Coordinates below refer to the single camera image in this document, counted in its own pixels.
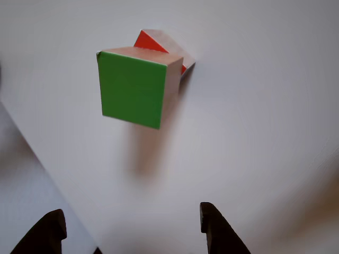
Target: cube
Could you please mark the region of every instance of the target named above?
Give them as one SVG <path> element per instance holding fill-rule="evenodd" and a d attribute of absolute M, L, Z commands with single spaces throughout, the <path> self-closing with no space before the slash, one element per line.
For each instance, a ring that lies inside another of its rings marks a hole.
<path fill-rule="evenodd" d="M 134 47 L 153 49 L 166 53 L 174 53 L 184 57 L 181 74 L 184 76 L 186 71 L 190 69 L 195 60 L 183 50 L 169 35 L 162 30 L 143 29 L 134 44 Z"/>
<path fill-rule="evenodd" d="M 183 57 L 136 47 L 97 53 L 102 114 L 160 129 L 179 93 Z"/>

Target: white surface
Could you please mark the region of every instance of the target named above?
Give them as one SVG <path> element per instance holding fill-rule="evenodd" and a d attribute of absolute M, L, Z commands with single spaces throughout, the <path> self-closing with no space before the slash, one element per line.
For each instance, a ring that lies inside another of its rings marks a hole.
<path fill-rule="evenodd" d="M 261 253 L 339 147 L 338 5 L 2 2 L 1 100 L 104 252 L 206 253 L 199 203 L 210 201 Z M 101 114 L 95 59 L 142 28 L 197 59 L 149 182 L 130 174 L 134 129 Z"/>

